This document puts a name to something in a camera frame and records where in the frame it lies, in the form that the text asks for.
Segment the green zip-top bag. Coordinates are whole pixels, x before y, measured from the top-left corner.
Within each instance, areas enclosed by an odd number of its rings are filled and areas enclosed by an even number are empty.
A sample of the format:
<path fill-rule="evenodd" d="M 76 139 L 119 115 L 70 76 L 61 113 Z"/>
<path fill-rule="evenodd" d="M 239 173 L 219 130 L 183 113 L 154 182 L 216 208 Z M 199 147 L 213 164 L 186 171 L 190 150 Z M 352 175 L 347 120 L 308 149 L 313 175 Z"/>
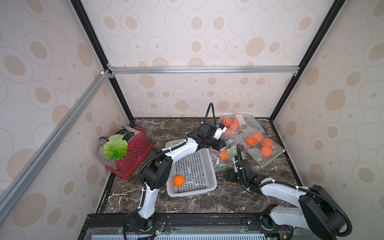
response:
<path fill-rule="evenodd" d="M 210 154 L 215 172 L 225 170 L 234 164 L 234 158 L 238 155 L 236 139 L 221 138 L 224 146 L 219 151 L 210 148 Z"/>

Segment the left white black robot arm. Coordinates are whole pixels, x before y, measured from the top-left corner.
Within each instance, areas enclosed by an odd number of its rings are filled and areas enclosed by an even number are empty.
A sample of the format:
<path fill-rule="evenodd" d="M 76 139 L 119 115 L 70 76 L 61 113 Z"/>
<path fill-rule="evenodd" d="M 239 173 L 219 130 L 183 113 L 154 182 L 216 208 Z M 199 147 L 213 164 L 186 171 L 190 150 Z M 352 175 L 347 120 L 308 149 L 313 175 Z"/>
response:
<path fill-rule="evenodd" d="M 220 151 L 226 146 L 224 140 L 220 138 L 225 130 L 223 124 L 217 123 L 214 104 L 210 103 L 204 120 L 197 129 L 186 133 L 185 139 L 180 143 L 162 149 L 148 160 L 138 173 L 138 181 L 143 186 L 140 205 L 137 210 L 127 214 L 123 230 L 127 228 L 129 217 L 139 224 L 141 230 L 149 230 L 152 226 L 158 192 L 169 179 L 172 165 L 203 148 Z"/>

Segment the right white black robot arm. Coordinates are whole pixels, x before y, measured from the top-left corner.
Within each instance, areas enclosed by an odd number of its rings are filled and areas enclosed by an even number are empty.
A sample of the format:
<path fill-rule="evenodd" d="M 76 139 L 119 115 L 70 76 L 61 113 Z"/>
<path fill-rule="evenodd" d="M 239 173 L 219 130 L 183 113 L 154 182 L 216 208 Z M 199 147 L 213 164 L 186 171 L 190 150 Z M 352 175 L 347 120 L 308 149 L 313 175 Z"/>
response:
<path fill-rule="evenodd" d="M 353 224 L 347 213 L 323 187 L 295 186 L 258 175 L 242 157 L 239 147 L 229 150 L 227 158 L 234 163 L 234 169 L 225 174 L 227 182 L 239 184 L 248 193 L 274 197 L 294 205 L 287 209 L 272 207 L 267 218 L 273 224 L 308 229 L 322 240 L 335 240 L 352 233 Z"/>

